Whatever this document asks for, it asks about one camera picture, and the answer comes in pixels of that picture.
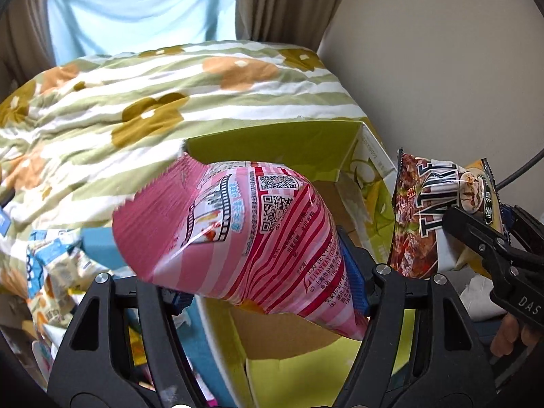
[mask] black cable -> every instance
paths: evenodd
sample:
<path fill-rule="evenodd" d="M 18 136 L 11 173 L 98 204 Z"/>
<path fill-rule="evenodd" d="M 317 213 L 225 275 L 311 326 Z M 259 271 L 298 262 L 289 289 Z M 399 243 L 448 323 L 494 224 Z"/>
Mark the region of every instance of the black cable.
<path fill-rule="evenodd" d="M 521 175 L 523 175 L 527 170 L 529 170 L 531 167 L 533 167 L 537 162 L 539 162 L 542 158 L 544 158 L 544 148 L 539 151 L 537 155 L 534 156 L 534 158 L 531 159 L 528 163 L 523 165 L 520 169 L 516 170 L 514 173 L 512 173 L 507 179 L 501 181 L 497 184 L 497 191 L 500 189 L 505 188 L 509 183 L 515 181 L 517 178 L 519 178 Z"/>

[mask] wall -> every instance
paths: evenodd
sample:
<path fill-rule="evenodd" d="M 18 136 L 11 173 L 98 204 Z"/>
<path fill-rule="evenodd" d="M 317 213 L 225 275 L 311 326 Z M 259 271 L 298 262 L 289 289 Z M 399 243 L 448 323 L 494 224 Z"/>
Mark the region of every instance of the wall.
<path fill-rule="evenodd" d="M 533 0 L 343 0 L 319 49 L 388 153 L 496 181 L 544 147 L 544 18 Z M 501 191 L 541 216 L 544 161 Z"/>

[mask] chip bag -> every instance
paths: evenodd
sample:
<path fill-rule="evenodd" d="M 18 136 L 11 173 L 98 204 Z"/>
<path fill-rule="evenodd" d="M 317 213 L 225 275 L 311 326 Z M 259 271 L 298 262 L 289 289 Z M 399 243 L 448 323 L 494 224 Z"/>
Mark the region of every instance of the chip bag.
<path fill-rule="evenodd" d="M 485 159 L 463 168 L 450 161 L 408 155 L 401 149 L 393 198 L 391 267 L 404 276 L 427 278 L 468 263 L 489 276 L 481 257 L 442 229 L 442 216 L 453 206 L 503 232 L 499 199 Z"/>
<path fill-rule="evenodd" d="M 283 165 L 185 153 L 114 212 L 113 235 L 142 280 L 363 338 L 333 217 Z"/>

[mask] snack packaging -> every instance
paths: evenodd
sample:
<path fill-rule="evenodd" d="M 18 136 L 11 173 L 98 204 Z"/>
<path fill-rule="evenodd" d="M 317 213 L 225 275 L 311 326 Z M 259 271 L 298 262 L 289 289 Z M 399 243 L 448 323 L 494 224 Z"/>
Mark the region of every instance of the snack packaging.
<path fill-rule="evenodd" d="M 113 235 L 142 280 L 364 336 L 333 218 L 281 164 L 205 165 L 184 153 L 114 212 Z"/>
<path fill-rule="evenodd" d="M 481 257 L 442 229 L 445 211 L 459 206 L 503 232 L 499 199 L 485 159 L 463 168 L 450 161 L 418 158 L 401 149 L 393 196 L 391 267 L 404 276 L 427 278 L 468 263 L 476 272 L 488 275 Z"/>

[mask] striped snack bag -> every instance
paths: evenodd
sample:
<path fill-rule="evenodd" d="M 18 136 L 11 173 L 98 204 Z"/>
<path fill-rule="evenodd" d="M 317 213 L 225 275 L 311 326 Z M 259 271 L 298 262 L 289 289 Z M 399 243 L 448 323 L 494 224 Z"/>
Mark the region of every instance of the striped snack bag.
<path fill-rule="evenodd" d="M 185 153 L 114 213 L 113 235 L 144 281 L 363 339 L 333 217 L 281 164 Z"/>

